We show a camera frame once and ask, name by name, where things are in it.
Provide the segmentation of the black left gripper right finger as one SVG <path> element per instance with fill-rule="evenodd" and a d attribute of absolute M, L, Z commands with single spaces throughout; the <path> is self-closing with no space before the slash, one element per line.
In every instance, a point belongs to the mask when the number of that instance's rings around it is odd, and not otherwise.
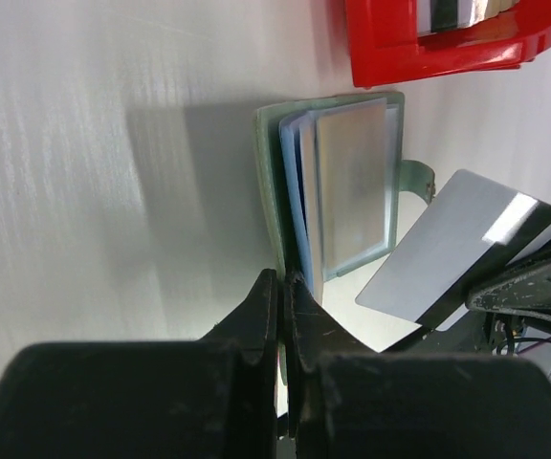
<path fill-rule="evenodd" d="M 551 458 L 551 384 L 531 362 L 383 352 L 358 342 L 300 273 L 283 284 L 288 434 L 300 458 Z"/>

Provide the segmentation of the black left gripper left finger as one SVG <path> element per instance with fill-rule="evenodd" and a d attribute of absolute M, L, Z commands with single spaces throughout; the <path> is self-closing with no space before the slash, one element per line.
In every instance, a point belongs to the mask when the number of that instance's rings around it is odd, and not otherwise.
<path fill-rule="evenodd" d="M 278 279 L 190 341 L 41 342 L 0 379 L 0 458 L 272 458 Z"/>

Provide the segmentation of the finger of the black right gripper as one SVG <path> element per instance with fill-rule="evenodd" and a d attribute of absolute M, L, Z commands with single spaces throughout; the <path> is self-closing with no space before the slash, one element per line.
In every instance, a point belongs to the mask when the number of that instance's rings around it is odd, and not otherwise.
<path fill-rule="evenodd" d="M 538 252 L 472 288 L 466 306 L 551 331 L 551 251 Z"/>

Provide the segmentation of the silver striped credit card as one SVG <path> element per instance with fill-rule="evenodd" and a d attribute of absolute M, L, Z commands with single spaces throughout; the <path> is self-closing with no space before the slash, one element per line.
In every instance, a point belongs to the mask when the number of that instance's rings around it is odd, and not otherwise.
<path fill-rule="evenodd" d="M 445 331 L 466 314 L 472 286 L 550 240 L 550 204 L 460 169 L 356 301 Z"/>

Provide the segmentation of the green leather card holder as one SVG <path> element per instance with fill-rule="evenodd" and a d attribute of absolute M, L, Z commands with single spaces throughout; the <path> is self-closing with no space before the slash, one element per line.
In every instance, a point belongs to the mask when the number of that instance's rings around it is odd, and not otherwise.
<path fill-rule="evenodd" d="M 262 206 L 285 282 L 290 379 L 326 354 L 365 351 L 324 311 L 325 287 L 394 250 L 402 193 L 434 197 L 434 171 L 402 156 L 404 114 L 399 92 L 285 101 L 254 113 Z"/>

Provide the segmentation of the red plastic card tray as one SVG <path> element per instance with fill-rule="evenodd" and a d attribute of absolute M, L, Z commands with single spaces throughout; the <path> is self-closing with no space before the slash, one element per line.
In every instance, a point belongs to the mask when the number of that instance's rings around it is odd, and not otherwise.
<path fill-rule="evenodd" d="M 416 2 L 346 2 L 355 86 L 517 69 L 551 47 L 551 1 L 518 1 L 470 28 L 423 36 L 417 32 Z"/>

